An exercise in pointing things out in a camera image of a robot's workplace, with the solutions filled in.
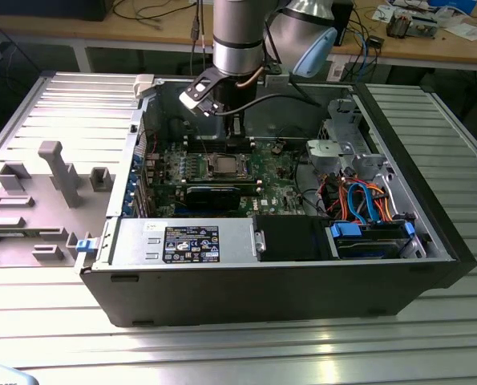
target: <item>motherboard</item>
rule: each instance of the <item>motherboard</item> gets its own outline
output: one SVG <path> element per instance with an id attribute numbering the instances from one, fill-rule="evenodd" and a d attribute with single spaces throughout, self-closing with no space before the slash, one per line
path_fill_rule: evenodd
<path id="1" fill-rule="evenodd" d="M 304 214 L 293 180 L 297 152 L 256 142 L 249 154 L 187 152 L 168 144 L 148 156 L 152 217 Z"/>

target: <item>blue plastic clip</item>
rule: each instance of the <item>blue plastic clip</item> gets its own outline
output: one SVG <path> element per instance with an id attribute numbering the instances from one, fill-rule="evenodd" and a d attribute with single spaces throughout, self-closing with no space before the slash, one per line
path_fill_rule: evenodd
<path id="1" fill-rule="evenodd" d="M 93 253 L 97 251 L 97 239 L 80 239 L 76 244 L 78 253 Z"/>
<path id="2" fill-rule="evenodd" d="M 407 231 L 407 234 L 409 235 L 409 238 L 412 238 L 414 237 L 414 226 L 411 222 L 406 222 L 406 224 L 404 225 L 404 227 L 406 228 L 406 231 Z"/>
<path id="3" fill-rule="evenodd" d="M 331 226 L 331 234 L 333 238 L 360 237 L 362 232 L 357 223 L 336 222 Z"/>

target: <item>blue cable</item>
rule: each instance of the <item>blue cable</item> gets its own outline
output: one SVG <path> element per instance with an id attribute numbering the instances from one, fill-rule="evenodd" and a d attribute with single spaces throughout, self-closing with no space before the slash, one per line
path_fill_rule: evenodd
<path id="1" fill-rule="evenodd" d="M 359 68 L 358 78 L 356 79 L 356 83 L 359 83 L 359 80 L 361 80 L 361 77 L 363 76 L 363 71 L 366 68 L 366 60 L 368 59 L 368 46 L 366 45 L 365 38 L 362 34 L 357 31 L 354 33 L 361 39 L 361 43 L 363 44 L 363 63 L 361 64 L 361 68 Z"/>
<path id="2" fill-rule="evenodd" d="M 372 218 L 372 221 L 379 221 L 379 215 L 377 214 L 377 211 L 375 211 L 375 208 L 374 208 L 374 199 L 372 198 L 372 194 L 370 193 L 370 190 L 363 183 L 356 182 L 349 187 L 349 194 L 347 197 L 347 204 L 349 206 L 349 211 L 358 220 L 360 220 L 362 224 L 366 225 L 366 219 L 363 218 L 361 215 L 359 215 L 359 213 L 354 208 L 354 203 L 352 201 L 352 192 L 356 188 L 356 186 L 361 187 L 363 191 L 365 192 L 366 207 L 368 208 L 368 213 L 370 214 L 370 218 Z"/>

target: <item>warning label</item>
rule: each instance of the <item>warning label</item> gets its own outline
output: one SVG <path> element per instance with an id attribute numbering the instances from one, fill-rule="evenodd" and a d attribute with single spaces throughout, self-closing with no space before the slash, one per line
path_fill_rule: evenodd
<path id="1" fill-rule="evenodd" d="M 220 262 L 217 226 L 165 228 L 165 263 Z"/>

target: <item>computer tower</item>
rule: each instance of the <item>computer tower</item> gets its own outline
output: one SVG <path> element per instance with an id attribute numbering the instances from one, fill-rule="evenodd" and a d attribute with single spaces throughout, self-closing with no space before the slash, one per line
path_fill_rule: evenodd
<path id="1" fill-rule="evenodd" d="M 101 22 L 112 5 L 113 0 L 0 0 L 0 14 Z"/>
<path id="2" fill-rule="evenodd" d="M 352 9 L 354 8 L 354 3 L 352 0 L 334 0 L 331 10 L 334 15 L 334 24 L 333 27 L 338 31 L 338 36 L 334 42 L 335 46 L 341 46 L 343 43 L 343 37 L 346 33 L 347 25 L 349 24 L 350 14 L 352 14 Z"/>

